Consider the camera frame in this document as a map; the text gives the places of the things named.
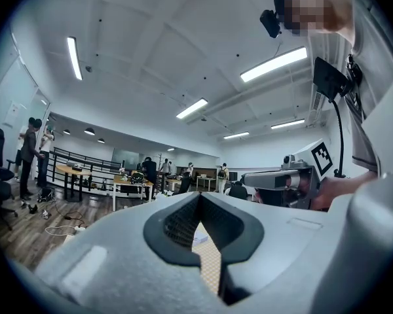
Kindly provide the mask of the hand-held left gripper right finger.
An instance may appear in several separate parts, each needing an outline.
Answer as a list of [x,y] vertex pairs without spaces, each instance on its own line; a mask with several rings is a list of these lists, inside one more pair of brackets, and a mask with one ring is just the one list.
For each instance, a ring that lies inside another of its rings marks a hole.
[[337,266],[348,196],[327,213],[201,195],[201,219],[221,253],[219,295],[204,314],[345,314]]

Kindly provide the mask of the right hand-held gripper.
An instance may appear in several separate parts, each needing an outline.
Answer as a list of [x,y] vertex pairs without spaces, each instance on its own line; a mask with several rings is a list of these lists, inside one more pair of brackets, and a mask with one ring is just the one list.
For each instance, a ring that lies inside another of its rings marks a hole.
[[281,165],[281,170],[246,173],[242,176],[241,183],[258,189],[284,189],[283,201],[286,207],[310,209],[333,162],[323,139],[305,146],[293,155],[295,161],[291,167]]

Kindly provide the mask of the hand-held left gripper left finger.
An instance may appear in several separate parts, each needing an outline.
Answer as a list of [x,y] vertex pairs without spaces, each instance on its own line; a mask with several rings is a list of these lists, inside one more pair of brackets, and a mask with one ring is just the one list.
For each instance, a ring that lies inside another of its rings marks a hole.
[[35,270],[51,314],[226,314],[197,267],[171,265],[147,245],[154,213],[186,194],[111,213],[49,254]]

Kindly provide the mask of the person's right forearm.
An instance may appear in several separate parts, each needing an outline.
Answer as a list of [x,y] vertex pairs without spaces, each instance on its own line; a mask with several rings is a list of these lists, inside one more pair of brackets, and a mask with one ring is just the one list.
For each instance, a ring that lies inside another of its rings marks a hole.
[[346,180],[346,192],[347,194],[353,194],[359,187],[363,184],[374,181],[378,178],[378,173],[375,171],[368,171],[362,175],[359,175],[355,178],[349,178]]

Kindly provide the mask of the person's right hand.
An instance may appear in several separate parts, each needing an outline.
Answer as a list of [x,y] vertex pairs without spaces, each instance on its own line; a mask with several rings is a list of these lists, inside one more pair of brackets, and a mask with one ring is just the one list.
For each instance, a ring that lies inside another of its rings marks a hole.
[[327,177],[320,185],[318,195],[312,206],[315,210],[330,207],[332,201],[341,195],[351,194],[356,190],[356,185],[347,178]]

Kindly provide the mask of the white desk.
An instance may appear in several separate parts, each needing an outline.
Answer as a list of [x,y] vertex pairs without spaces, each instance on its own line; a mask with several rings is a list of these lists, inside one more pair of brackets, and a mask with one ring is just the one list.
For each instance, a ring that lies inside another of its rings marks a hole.
[[213,177],[197,176],[196,178],[196,187],[201,186],[208,192],[215,190],[215,183],[216,178]]

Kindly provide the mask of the blue white tissue pack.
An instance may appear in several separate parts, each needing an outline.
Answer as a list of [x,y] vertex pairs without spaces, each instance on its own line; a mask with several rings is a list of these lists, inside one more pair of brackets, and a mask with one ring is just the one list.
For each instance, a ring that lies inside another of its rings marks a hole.
[[200,245],[206,242],[208,238],[209,238],[208,234],[200,230],[196,230],[194,233],[193,246]]

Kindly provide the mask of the white air vent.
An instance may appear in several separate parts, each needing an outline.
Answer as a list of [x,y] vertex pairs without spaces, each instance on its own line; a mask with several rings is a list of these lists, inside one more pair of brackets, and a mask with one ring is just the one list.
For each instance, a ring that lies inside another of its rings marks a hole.
[[322,110],[323,102],[324,102],[324,96],[319,92],[315,92],[309,111],[309,118],[308,118],[309,126],[313,126],[316,124],[316,121],[318,120]]

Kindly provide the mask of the round wooden table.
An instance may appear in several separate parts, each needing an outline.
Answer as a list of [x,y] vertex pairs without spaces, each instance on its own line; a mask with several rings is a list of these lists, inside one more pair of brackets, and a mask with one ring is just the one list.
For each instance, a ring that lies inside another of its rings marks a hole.
[[[64,199],[68,202],[82,202],[83,201],[83,177],[91,176],[91,172],[87,170],[76,170],[65,165],[57,165],[56,169],[64,174]],[[75,193],[75,178],[79,179],[79,189]]]

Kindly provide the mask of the black metal railing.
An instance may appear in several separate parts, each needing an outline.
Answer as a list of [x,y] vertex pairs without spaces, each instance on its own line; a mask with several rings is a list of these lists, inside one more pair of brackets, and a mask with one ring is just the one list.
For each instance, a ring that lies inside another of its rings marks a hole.
[[78,192],[82,188],[83,193],[111,196],[113,179],[115,175],[119,174],[119,169],[124,165],[124,162],[101,160],[54,147],[48,161],[47,183],[63,188],[65,177],[67,177],[67,187],[70,189],[71,174],[66,175],[58,167],[70,167],[73,164],[78,165],[83,172],[90,172],[89,175],[84,174],[83,179],[80,178],[80,175],[74,176],[74,191]]

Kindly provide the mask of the black screen on gooseneck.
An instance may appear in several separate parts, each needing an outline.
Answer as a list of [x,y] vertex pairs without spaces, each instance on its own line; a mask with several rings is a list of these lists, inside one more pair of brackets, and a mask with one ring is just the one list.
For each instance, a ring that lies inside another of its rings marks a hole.
[[341,114],[335,98],[337,96],[345,96],[346,93],[352,89],[352,83],[345,75],[342,74],[342,72],[320,57],[317,57],[314,61],[313,83],[317,87],[317,91],[322,94],[335,109],[340,137],[339,166],[335,176],[343,178],[345,140]]

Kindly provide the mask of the person's grey shirt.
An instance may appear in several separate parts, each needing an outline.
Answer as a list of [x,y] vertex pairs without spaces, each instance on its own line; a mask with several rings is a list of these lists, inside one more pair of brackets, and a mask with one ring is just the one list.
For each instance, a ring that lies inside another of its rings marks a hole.
[[362,72],[359,86],[345,96],[352,134],[352,162],[378,171],[378,158],[362,127],[393,83],[393,46],[361,0],[352,0],[353,62]]

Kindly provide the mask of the white wall notice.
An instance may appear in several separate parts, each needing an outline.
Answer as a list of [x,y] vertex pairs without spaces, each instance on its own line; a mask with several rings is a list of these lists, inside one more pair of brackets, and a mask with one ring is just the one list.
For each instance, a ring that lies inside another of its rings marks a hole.
[[9,127],[13,127],[15,123],[17,123],[19,112],[20,104],[12,101],[3,120],[3,124]]

